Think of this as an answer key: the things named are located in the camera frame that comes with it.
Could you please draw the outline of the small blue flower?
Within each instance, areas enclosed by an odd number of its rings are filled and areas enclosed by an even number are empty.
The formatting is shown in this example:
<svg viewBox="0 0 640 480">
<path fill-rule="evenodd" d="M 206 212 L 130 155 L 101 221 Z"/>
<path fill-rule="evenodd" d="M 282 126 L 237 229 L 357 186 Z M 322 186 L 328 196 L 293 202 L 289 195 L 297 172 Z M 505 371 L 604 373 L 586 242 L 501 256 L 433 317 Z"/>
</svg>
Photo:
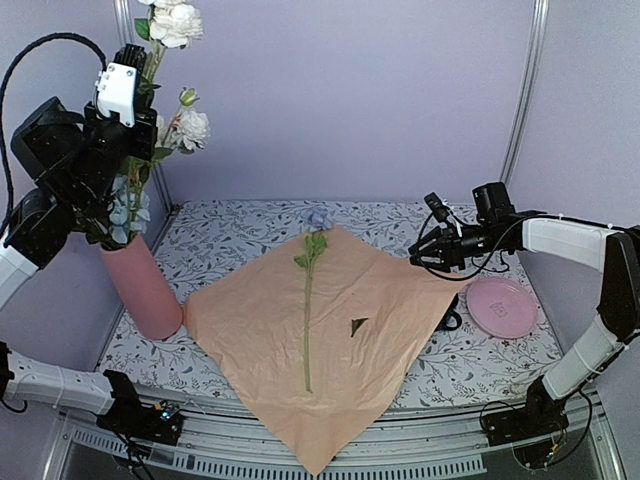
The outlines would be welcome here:
<svg viewBox="0 0 640 480">
<path fill-rule="evenodd" d="M 295 264 L 305 271 L 304 320 L 303 320 L 303 369 L 305 391 L 312 393 L 310 365 L 311 297 L 315 265 L 328 248 L 324 232 L 332 228 L 328 211 L 313 207 L 305 214 L 308 233 L 304 237 L 304 252 L 294 257 Z"/>
</svg>

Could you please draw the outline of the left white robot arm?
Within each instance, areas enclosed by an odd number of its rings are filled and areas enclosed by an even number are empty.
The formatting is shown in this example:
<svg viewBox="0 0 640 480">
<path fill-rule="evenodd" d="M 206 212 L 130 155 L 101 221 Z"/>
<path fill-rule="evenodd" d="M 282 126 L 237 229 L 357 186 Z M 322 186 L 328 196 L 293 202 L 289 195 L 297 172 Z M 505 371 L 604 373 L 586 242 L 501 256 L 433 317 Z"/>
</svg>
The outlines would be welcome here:
<svg viewBox="0 0 640 480">
<path fill-rule="evenodd" d="M 90 48 L 101 70 L 93 98 L 83 112 L 67 110 L 52 97 L 1 140 L 7 207 L 1 223 L 1 301 L 11 297 L 62 250 L 80 225 L 102 229 L 108 196 L 125 159 L 150 159 L 156 141 L 156 112 L 141 89 L 143 47 L 127 44 L 107 61 L 88 38 L 70 32 L 45 35 L 10 63 L 1 86 L 8 87 L 21 60 L 55 40 Z M 111 419 L 128 434 L 148 426 L 129 378 L 46 364 L 1 347 L 1 398 L 66 406 Z"/>
</svg>

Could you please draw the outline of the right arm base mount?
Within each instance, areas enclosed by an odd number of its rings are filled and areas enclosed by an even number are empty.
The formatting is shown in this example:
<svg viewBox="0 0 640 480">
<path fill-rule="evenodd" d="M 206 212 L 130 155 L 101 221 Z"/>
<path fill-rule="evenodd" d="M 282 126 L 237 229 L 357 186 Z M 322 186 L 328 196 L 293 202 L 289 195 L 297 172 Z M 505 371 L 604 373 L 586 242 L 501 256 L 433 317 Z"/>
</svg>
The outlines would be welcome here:
<svg viewBox="0 0 640 480">
<path fill-rule="evenodd" d="M 491 447 L 512 445 L 517 462 L 529 470 L 537 470 L 558 460 L 569 421 L 563 408 L 538 415 L 526 406 L 516 408 L 496 400 L 482 408 L 479 424 Z"/>
</svg>

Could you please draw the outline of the green paper bouquet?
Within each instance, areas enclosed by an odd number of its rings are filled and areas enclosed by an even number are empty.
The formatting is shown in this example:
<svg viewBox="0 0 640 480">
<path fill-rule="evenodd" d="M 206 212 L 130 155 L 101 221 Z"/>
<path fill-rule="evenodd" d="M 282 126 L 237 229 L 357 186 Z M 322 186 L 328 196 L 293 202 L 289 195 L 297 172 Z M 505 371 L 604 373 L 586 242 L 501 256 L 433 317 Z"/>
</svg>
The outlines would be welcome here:
<svg viewBox="0 0 640 480">
<path fill-rule="evenodd" d="M 334 227 L 315 266 L 305 391 L 304 237 L 191 294 L 184 323 L 243 405 L 311 474 L 392 404 L 461 284 Z M 351 338 L 351 320 L 369 320 Z"/>
</svg>

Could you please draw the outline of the blue hydrangea flower bunch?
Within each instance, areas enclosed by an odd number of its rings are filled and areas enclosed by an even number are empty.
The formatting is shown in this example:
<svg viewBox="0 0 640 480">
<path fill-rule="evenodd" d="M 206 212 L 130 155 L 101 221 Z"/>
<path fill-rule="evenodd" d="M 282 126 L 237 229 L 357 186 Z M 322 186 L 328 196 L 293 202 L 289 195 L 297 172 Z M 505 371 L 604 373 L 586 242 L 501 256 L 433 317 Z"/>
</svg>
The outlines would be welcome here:
<svg viewBox="0 0 640 480">
<path fill-rule="evenodd" d="M 85 237 L 90 244 L 100 244 L 106 251 L 126 248 L 139 234 L 144 234 L 151 220 L 150 197 L 143 188 L 131 186 L 125 175 L 117 175 L 108 197 L 106 219 L 95 220 Z"/>
</svg>

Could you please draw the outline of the white flower leafy stems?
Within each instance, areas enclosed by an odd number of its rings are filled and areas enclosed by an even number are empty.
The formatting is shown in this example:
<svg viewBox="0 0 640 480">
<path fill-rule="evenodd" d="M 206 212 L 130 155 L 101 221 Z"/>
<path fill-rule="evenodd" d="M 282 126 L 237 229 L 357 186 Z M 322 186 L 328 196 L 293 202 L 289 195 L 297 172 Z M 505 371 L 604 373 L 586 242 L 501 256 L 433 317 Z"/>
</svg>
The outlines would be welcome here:
<svg viewBox="0 0 640 480">
<path fill-rule="evenodd" d="M 129 241 L 143 234 L 151 221 L 150 200 L 145 192 L 151 170 L 174 153 L 189 155 L 203 150 L 210 136 L 207 114 L 195 108 L 200 100 L 197 91 L 194 88 L 184 88 L 178 100 L 178 109 L 170 119 L 165 120 L 162 116 L 157 118 L 157 141 L 151 159 L 131 161 L 128 171 L 128 199 L 125 201 L 125 206 L 129 208 L 126 223 Z"/>
</svg>

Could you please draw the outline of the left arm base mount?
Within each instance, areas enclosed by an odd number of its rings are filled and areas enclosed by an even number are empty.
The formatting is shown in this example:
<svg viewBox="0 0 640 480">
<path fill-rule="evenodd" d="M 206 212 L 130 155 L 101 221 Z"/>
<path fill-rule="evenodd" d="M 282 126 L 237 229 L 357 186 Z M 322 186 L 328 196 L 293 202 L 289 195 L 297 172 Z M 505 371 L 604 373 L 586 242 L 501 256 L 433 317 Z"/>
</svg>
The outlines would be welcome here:
<svg viewBox="0 0 640 480">
<path fill-rule="evenodd" d="M 184 417 L 176 403 L 162 400 L 144 405 L 136 392 L 114 393 L 113 397 L 109 410 L 97 415 L 98 427 L 126 438 L 169 446 L 178 444 Z"/>
</svg>

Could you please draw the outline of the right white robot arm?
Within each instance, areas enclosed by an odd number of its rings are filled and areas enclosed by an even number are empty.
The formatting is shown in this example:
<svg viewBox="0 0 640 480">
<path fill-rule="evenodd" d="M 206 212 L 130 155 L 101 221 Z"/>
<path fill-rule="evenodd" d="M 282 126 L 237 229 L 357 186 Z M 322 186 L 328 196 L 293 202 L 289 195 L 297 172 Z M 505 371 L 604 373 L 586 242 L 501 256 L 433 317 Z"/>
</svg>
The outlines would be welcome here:
<svg viewBox="0 0 640 480">
<path fill-rule="evenodd" d="M 552 424 L 556 409 L 586 383 L 604 373 L 639 336 L 639 229 L 517 210 L 504 183 L 473 189 L 476 220 L 462 221 L 436 194 L 429 193 L 433 229 L 421 228 L 409 248 L 410 262 L 451 282 L 471 279 L 469 259 L 497 251 L 524 252 L 573 264 L 598 284 L 591 323 L 552 367 L 532 382 L 517 427 L 537 436 Z"/>
</svg>

